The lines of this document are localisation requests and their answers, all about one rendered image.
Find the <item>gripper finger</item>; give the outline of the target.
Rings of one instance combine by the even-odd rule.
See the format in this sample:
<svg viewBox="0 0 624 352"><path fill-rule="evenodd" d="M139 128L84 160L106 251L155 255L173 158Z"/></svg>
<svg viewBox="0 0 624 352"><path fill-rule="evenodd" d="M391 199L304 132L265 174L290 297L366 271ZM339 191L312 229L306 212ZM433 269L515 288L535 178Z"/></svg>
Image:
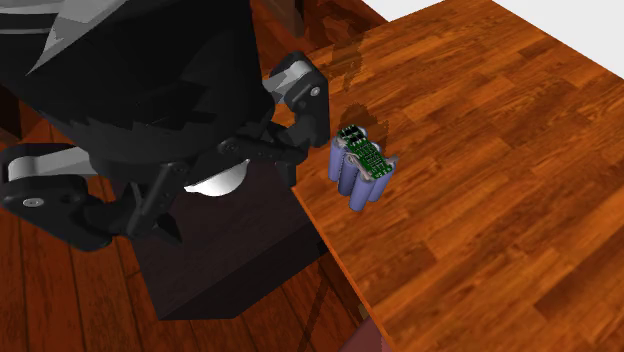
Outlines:
<svg viewBox="0 0 624 352"><path fill-rule="evenodd" d="M296 184L296 168L311 147L330 139L328 80L301 51L293 51L262 81L273 99L261 119L247 122L218 145L223 155L274 163L285 184Z"/></svg>
<svg viewBox="0 0 624 352"><path fill-rule="evenodd" d="M14 145L0 151L0 206L82 251L117 235L178 244L168 210L188 172L183 161L136 165L66 143Z"/></svg>

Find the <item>purple battery pack green board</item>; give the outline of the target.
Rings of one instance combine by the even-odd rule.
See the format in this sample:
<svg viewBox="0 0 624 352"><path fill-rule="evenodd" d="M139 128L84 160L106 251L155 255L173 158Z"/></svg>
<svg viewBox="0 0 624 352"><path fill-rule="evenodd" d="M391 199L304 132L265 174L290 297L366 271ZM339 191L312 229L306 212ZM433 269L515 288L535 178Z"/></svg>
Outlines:
<svg viewBox="0 0 624 352"><path fill-rule="evenodd" d="M350 209L359 212L381 198L398 160L396 155L385 157L365 128L349 125L330 143L328 178L337 183L340 195L349 197Z"/></svg>

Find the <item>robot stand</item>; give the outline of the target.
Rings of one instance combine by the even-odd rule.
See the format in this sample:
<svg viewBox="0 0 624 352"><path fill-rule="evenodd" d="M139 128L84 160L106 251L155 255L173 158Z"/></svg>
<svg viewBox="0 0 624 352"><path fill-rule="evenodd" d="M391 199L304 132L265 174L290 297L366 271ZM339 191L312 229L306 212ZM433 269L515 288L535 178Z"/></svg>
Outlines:
<svg viewBox="0 0 624 352"><path fill-rule="evenodd" d="M234 318L327 251L271 162L251 162L227 195L179 193L170 213L181 244L132 242L161 320Z"/></svg>

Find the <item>brown wooden table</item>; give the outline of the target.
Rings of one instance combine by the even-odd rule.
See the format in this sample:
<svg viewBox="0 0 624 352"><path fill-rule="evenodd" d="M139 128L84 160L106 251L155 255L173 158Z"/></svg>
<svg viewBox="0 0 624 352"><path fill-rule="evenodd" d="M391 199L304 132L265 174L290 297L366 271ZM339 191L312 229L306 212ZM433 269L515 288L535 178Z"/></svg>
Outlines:
<svg viewBox="0 0 624 352"><path fill-rule="evenodd" d="M493 0L444 0L311 60L333 127L397 168L295 192L395 352L624 352L624 79Z"/></svg>

